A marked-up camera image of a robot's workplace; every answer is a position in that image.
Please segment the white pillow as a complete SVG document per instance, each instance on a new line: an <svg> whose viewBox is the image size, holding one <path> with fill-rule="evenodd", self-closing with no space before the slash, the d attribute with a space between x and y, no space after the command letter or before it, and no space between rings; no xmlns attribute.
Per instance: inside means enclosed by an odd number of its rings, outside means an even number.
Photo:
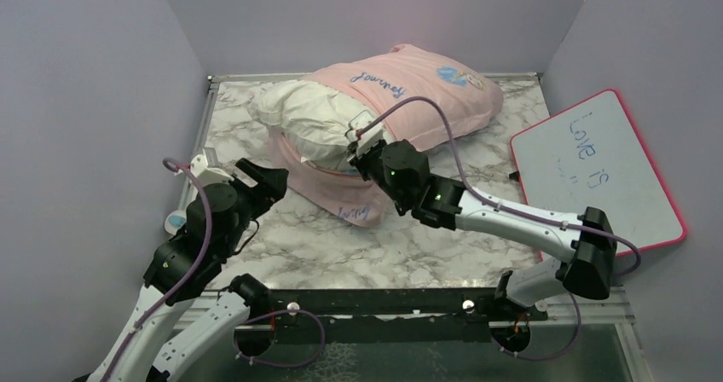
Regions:
<svg viewBox="0 0 723 382"><path fill-rule="evenodd" d="M248 112L257 122L281 133L306 163L350 173L345 150L350 122L361 113L377 117L358 100L311 81L275 84L253 98Z"/></svg>

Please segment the Elsa print pink-lined pillowcase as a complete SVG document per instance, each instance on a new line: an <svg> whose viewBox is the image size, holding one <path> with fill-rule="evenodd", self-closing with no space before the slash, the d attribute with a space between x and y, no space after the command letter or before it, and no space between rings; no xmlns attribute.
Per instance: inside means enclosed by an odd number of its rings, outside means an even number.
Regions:
<svg viewBox="0 0 723 382"><path fill-rule="evenodd" d="M399 44L388 53L336 63L297 80L342 92L377 114L385 140L406 140L427 151L450 138L482 130L503 107L501 88L464 64L413 46ZM303 162L291 143L265 126L273 165L289 171L297 194L348 223L377 226L390 199L373 183L350 173Z"/></svg>

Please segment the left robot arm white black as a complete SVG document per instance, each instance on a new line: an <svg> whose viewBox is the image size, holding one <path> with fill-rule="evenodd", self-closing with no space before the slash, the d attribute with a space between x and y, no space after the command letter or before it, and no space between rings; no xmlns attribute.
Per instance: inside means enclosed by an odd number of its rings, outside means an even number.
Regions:
<svg viewBox="0 0 723 382"><path fill-rule="evenodd" d="M209 311L174 332L182 315L237 254L250 223L285 196L288 170L240 159L235 165L255 182L250 187L224 171L194 171L171 158L163 165L186 174L197 197L186 208L186 222L154 252L136 305L112 349L83 381L178 381L234 326L267 315L268 288L252 275L242 275Z"/></svg>

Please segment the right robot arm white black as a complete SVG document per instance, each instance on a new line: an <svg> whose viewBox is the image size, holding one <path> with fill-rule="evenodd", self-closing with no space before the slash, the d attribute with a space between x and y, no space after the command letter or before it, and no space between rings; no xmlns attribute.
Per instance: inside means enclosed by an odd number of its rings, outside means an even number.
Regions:
<svg viewBox="0 0 723 382"><path fill-rule="evenodd" d="M591 300L610 296L616 240L602 210L589 206L575 214L505 202L432 173L427 155L407 141L379 141L364 152L352 142L346 154L362 178L392 200L399 215L410 214L434 229L491 234L548 256L530 268L503 274L491 299L500 318L511 320L564 292Z"/></svg>

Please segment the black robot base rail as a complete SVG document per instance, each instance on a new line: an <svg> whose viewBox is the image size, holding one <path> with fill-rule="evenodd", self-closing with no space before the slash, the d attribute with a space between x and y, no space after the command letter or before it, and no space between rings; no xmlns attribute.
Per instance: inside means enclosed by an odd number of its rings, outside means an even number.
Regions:
<svg viewBox="0 0 723 382"><path fill-rule="evenodd" d="M238 326L234 340L247 355L273 344L301 345L500 341L517 350L530 342L529 324L547 314L514 309L492 287L408 289L275 289Z"/></svg>

